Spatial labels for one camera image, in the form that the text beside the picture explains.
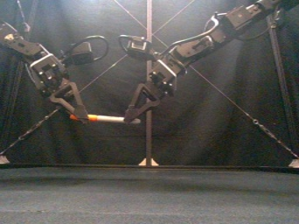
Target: black backdrop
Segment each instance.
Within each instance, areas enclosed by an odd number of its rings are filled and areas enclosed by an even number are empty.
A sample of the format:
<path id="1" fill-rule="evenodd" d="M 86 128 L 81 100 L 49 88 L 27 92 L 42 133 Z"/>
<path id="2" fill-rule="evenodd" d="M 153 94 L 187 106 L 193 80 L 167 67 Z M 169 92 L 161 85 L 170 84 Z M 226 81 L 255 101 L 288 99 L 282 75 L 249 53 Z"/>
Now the black backdrop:
<path id="1" fill-rule="evenodd" d="M 21 28 L 15 2 L 0 2 L 0 17 Z M 30 0 L 22 1 L 27 20 L 33 3 Z M 253 1 L 154 0 L 155 50 L 165 49 L 162 41 L 170 45 L 202 33 L 215 11 L 226 12 L 250 3 Z M 39 1 L 31 41 L 42 43 L 57 56 L 71 43 L 90 35 L 102 35 L 110 42 L 110 53 L 102 61 L 70 68 L 70 79 L 82 89 L 90 114 L 123 116 L 137 85 L 146 81 L 146 63 L 129 58 L 118 45 L 122 34 L 146 36 L 146 13 L 147 3 L 141 0 Z M 288 12 L 278 37 L 293 115 L 298 123 L 297 15 L 298 7 Z M 266 27 L 267 21 L 263 20 L 246 35 L 261 33 Z M 14 113 L 7 114 L 7 108 L 13 105 L 17 61 L 10 51 L 5 48 L 0 51 L 5 149 L 55 107 L 41 97 L 27 73 L 23 73 Z M 298 145 L 293 145 L 290 140 L 267 34 L 250 42 L 234 40 L 194 63 L 189 74 L 178 79 L 175 97 L 166 98 L 154 111 L 154 160 L 161 165 L 289 165 L 293 159 L 290 153 L 261 131 L 221 91 L 299 153 Z M 57 113 L 30 138 L 9 151 L 9 159 L 13 163 L 138 165 L 146 157 L 146 116 L 141 118 L 141 125 L 83 125 L 70 120 L 65 113 Z"/>

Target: robotic arm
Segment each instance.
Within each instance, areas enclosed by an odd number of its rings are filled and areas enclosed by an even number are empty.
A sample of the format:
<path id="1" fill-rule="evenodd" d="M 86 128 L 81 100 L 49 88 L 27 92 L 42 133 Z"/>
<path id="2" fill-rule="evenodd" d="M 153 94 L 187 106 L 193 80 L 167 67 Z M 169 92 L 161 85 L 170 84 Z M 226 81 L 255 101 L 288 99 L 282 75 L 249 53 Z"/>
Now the robotic arm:
<path id="1" fill-rule="evenodd" d="M 83 40 L 103 39 L 93 36 Z M 30 65 L 33 81 L 45 97 L 51 102 L 63 106 L 67 111 L 87 123 L 90 120 L 89 112 L 81 99 L 81 92 L 75 82 L 69 79 L 67 66 L 70 64 L 87 64 L 102 59 L 109 53 L 97 59 L 93 57 L 90 43 L 81 41 L 66 53 L 65 59 L 59 60 L 39 43 L 25 40 L 17 29 L 5 21 L 0 21 L 0 44 L 17 50 L 23 55 L 23 61 Z"/>
<path id="2" fill-rule="evenodd" d="M 259 0 L 249 7 L 241 6 L 229 13 L 215 14 L 210 20 L 214 26 L 203 34 L 173 43 L 162 53 L 155 52 L 153 44 L 143 38 L 122 35 L 119 43 L 127 54 L 157 62 L 149 74 L 150 81 L 139 84 L 137 88 L 126 111 L 126 122 L 131 123 L 147 110 L 159 105 L 167 95 L 174 95 L 177 76 L 186 73 L 193 62 L 222 48 L 281 7 L 292 10 L 298 4 L 299 0 Z M 125 39 L 129 42 L 127 47 L 123 44 Z M 147 101 L 141 106 L 143 97 Z"/>

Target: gray floor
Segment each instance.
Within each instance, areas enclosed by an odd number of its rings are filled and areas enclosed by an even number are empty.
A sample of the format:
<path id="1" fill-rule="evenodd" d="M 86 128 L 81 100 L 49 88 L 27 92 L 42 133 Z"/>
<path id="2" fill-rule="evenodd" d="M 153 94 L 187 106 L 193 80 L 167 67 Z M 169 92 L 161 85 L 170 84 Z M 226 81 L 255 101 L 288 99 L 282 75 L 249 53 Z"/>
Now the gray floor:
<path id="1" fill-rule="evenodd" d="M 0 223 L 299 223 L 297 174 L 45 167 L 0 181 Z"/>

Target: diagonal wire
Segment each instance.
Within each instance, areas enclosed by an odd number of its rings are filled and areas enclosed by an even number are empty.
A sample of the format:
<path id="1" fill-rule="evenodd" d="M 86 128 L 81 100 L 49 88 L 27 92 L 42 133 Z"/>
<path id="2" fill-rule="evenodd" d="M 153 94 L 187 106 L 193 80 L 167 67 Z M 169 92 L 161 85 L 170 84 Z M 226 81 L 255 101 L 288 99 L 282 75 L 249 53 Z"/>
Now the diagonal wire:
<path id="1" fill-rule="evenodd" d="M 98 77 L 89 83 L 89 85 L 79 91 L 79 92 L 83 92 L 85 90 L 86 90 L 86 88 L 89 88 L 90 87 L 90 85 L 99 79 L 99 77 L 101 76 L 103 76 L 103 74 L 106 74 L 117 65 L 118 65 L 118 63 L 125 59 L 127 57 L 127 55 L 126 56 L 123 56 L 123 58 L 121 58 L 118 61 L 117 61 L 117 63 L 101 74 L 101 75 L 98 75 Z"/>
<path id="2" fill-rule="evenodd" d="M 161 28 L 154 32 L 157 34 L 170 23 L 171 21 L 182 14 L 182 12 L 191 6 L 195 0 L 191 0 L 190 3 L 179 10 L 179 12 L 166 21 Z"/>
<path id="3" fill-rule="evenodd" d="M 119 7 L 126 11 L 126 13 L 130 15 L 130 17 L 146 28 L 146 26 L 143 25 L 143 23 L 137 19 L 137 17 L 134 16 L 134 14 L 127 10 L 127 8 L 125 7 L 125 5 L 122 5 L 122 3 L 115 0 L 117 4 L 119 5 Z"/>
<path id="4" fill-rule="evenodd" d="M 230 99 L 230 97 L 221 91 L 217 85 L 203 76 L 203 74 L 191 66 L 194 72 L 210 83 L 210 85 L 217 89 L 217 91 L 222 94 L 222 96 L 233 103 L 233 105 L 254 120 L 254 117 L 247 113 L 247 111 Z"/>

